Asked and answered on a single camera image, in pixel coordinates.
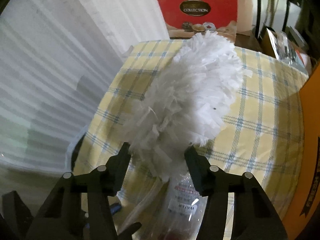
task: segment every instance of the black oval label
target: black oval label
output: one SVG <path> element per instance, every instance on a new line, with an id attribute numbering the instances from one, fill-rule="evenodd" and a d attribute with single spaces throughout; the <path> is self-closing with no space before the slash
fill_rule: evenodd
<path id="1" fill-rule="evenodd" d="M 201 0 L 186 0 L 180 4 L 180 10 L 191 16 L 203 16 L 210 12 L 210 5 Z"/>

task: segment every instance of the curtain fold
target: curtain fold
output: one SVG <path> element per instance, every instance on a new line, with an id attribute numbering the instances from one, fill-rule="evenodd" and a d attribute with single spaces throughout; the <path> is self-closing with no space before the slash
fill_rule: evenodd
<path id="1" fill-rule="evenodd" d="M 69 171 L 130 47 L 168 38 L 156 0 L 10 0 L 0 16 L 0 162 Z"/>

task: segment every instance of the clear plastic packaging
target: clear plastic packaging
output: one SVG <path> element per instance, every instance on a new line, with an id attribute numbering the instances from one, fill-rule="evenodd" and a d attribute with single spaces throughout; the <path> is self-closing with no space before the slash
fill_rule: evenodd
<path id="1" fill-rule="evenodd" d="M 170 178 L 164 204 L 148 239 L 195 239 L 204 215 L 207 197 L 195 190 L 190 174 Z"/>

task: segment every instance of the silver screw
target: silver screw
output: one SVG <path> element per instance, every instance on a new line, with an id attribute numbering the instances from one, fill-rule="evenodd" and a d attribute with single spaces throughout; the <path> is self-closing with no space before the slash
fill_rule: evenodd
<path id="1" fill-rule="evenodd" d="M 251 172 L 245 172 L 244 176 L 248 179 L 251 179 L 253 177 L 253 174 Z"/>
<path id="2" fill-rule="evenodd" d="M 71 172 L 65 172 L 64 174 L 63 174 L 63 177 L 65 178 L 65 179 L 69 179 L 70 177 L 71 177 Z"/>
<path id="3" fill-rule="evenodd" d="M 210 166 L 210 171 L 217 172 L 218 170 L 219 170 L 218 166 L 216 166 L 216 165 L 211 165 Z"/>
<path id="4" fill-rule="evenodd" d="M 105 165 L 100 165 L 97 168 L 98 171 L 105 171 L 106 169 L 107 169 L 107 167 Z"/>

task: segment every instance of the tablecloth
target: tablecloth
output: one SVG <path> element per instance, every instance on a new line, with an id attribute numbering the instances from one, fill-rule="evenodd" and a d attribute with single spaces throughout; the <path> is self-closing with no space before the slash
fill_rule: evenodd
<path id="1" fill-rule="evenodd" d="M 148 41 L 137 44 L 105 93 L 84 138 L 75 175 L 88 173 L 105 164 L 121 147 L 113 129 L 121 125 L 122 111 L 130 111 L 130 101 L 144 99 L 155 76 L 179 50 L 183 40 Z M 237 48 L 243 68 L 253 71 L 244 77 L 231 111 L 224 117 L 225 129 L 198 148 L 212 165 L 241 175 L 252 172 L 266 191 L 280 217 L 284 217 L 297 185 L 303 153 L 303 115 L 298 91 L 307 76 L 269 56 Z M 129 164 L 118 197 L 123 210 L 114 216 L 121 223 L 146 195 L 154 178 L 144 165 Z M 225 238 L 232 229 L 233 195 Z M 161 198 L 140 217 L 143 227 L 136 235 L 144 239 L 155 221 Z"/>

